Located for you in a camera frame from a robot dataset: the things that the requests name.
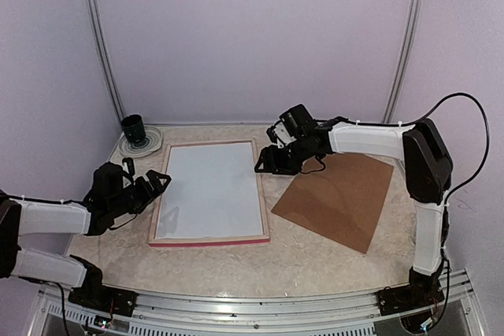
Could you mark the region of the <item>brown cardboard backing board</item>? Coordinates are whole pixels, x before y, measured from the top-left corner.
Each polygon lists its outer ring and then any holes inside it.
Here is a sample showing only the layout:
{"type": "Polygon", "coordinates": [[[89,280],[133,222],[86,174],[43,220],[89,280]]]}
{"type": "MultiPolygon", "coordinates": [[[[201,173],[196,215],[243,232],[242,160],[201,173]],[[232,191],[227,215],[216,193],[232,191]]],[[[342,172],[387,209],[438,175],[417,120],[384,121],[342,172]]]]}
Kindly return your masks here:
{"type": "Polygon", "coordinates": [[[378,224],[394,167],[363,154],[328,155],[326,169],[311,159],[272,213],[366,254],[378,224]]]}

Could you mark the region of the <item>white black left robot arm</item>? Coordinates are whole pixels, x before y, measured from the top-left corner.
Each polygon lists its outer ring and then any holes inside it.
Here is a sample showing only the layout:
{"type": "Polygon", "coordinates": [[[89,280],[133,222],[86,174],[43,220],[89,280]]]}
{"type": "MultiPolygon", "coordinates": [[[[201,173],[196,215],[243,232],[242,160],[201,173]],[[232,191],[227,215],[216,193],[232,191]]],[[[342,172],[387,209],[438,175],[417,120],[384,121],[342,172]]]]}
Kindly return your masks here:
{"type": "Polygon", "coordinates": [[[107,286],[102,270],[76,255],[35,246],[38,237],[98,237],[118,230],[117,219],[137,217],[167,190],[169,175],[136,175],[134,162],[106,162],[93,173],[80,201],[45,200],[1,193],[1,277],[67,290],[65,300],[110,316],[132,316],[138,294],[107,286]]]}

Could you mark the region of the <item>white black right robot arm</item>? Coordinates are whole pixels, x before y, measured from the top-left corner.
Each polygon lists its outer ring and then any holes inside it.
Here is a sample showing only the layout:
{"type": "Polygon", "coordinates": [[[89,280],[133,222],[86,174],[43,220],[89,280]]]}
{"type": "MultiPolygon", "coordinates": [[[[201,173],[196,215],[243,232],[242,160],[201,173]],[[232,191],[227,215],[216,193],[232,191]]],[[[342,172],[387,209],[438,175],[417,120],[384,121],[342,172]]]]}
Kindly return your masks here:
{"type": "Polygon", "coordinates": [[[394,158],[404,166],[404,180],[416,209],[416,245],[409,282],[377,292],[380,314],[412,311],[444,301],[439,281],[448,259],[444,249],[446,211],[453,161],[435,124],[427,117],[406,124],[373,124],[337,116],[314,119],[303,104],[280,115],[266,131],[256,173],[297,175],[310,158],[360,153],[394,158]]]}

